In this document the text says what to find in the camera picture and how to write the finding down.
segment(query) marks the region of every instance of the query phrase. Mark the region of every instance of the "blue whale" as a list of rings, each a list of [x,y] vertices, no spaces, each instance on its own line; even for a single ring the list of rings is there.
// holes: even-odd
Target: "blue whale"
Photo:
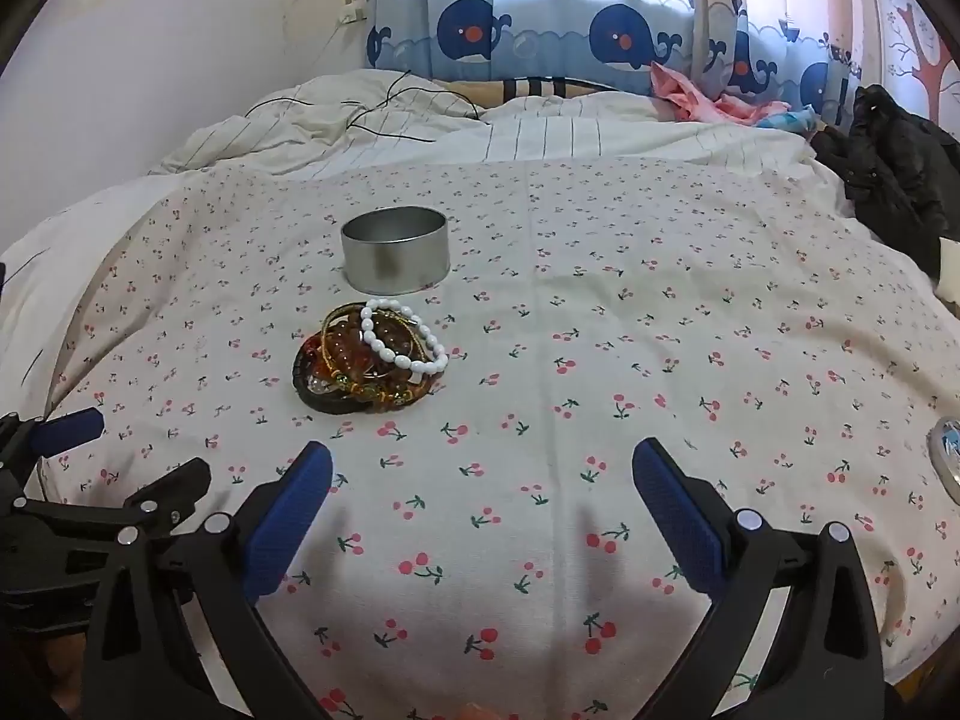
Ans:
[[[605,64],[626,62],[639,70],[651,62],[665,62],[674,46],[683,45],[683,38],[661,32],[656,42],[664,46],[663,53],[656,52],[647,20],[621,2],[605,7],[590,23],[590,52]]]
[[[812,105],[817,114],[824,112],[824,90],[827,89],[827,63],[817,62],[803,71],[800,78],[800,102]]]
[[[388,26],[384,26],[384,28],[379,31],[374,27],[370,30],[370,34],[367,35],[367,60],[370,60],[370,66],[372,68],[376,67],[376,60],[380,58],[380,52],[383,50],[383,39],[391,36],[392,31]]]
[[[504,25],[510,26],[513,22],[508,13],[499,19],[493,18],[493,6],[486,0],[458,0],[440,13],[437,44],[450,59],[465,56],[490,59]]]
[[[733,74],[728,86],[736,86],[744,94],[766,92],[770,86],[770,76],[776,73],[776,62],[757,60],[757,72],[766,73],[763,83],[754,76],[754,68],[750,62],[750,35],[744,30],[736,30],[736,45],[733,46]]]

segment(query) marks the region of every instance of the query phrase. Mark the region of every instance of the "bed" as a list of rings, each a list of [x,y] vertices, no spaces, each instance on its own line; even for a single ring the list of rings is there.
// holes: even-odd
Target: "bed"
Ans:
[[[410,90],[347,130],[392,84]],[[104,413],[99,442],[43,463],[53,500],[116,504],[205,458],[211,493],[186,528],[308,440],[329,446],[335,494],[259,609],[334,717],[470,701],[632,716],[707,608],[632,488],[647,436],[776,527],[850,524],[888,680],[960,622],[957,507],[925,452],[960,409],[960,326],[846,218],[803,138],[666,122],[616,92],[475,117],[387,71],[269,98],[312,104],[197,132],[6,253],[0,410]],[[408,300],[450,366],[409,409],[312,413],[294,355],[358,298],[339,227],[391,204],[450,218],[450,275]]]

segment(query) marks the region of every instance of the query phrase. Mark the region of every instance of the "white beaded bracelet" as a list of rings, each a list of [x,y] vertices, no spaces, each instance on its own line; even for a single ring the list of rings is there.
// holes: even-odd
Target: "white beaded bracelet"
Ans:
[[[387,344],[383,343],[373,332],[373,312],[376,309],[389,309],[400,314],[406,322],[414,325],[416,331],[424,339],[433,360],[431,362],[411,360],[405,354],[397,354],[397,352],[388,348]],[[360,337],[367,346],[380,356],[383,362],[392,362],[405,370],[409,368],[414,373],[432,376],[435,373],[442,372],[446,364],[450,362],[450,358],[443,348],[443,343],[437,340],[437,337],[430,332],[430,328],[421,322],[421,318],[414,314],[414,310],[410,306],[400,305],[400,300],[387,298],[371,298],[368,300],[366,306],[360,310]]]

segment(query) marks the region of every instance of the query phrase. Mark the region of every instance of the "silver screw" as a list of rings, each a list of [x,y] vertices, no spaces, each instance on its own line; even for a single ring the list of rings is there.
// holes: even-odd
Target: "silver screw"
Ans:
[[[763,517],[753,509],[741,509],[741,511],[736,513],[736,521],[741,528],[748,531],[755,531],[763,524]]]
[[[832,522],[827,528],[827,533],[834,541],[846,541],[850,538],[850,529],[842,522]]]
[[[230,527],[230,515],[223,512],[216,512],[203,522],[203,529],[208,533],[222,533]]]
[[[126,528],[122,528],[120,533],[117,533],[117,541],[123,544],[123,546],[130,546],[136,541],[139,535],[140,533],[133,525],[128,525]]]

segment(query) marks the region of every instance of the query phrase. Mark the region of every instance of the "white wall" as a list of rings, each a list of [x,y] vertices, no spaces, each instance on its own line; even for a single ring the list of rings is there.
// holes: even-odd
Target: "white wall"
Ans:
[[[0,76],[0,252],[198,127],[363,64],[344,0],[50,0]]]

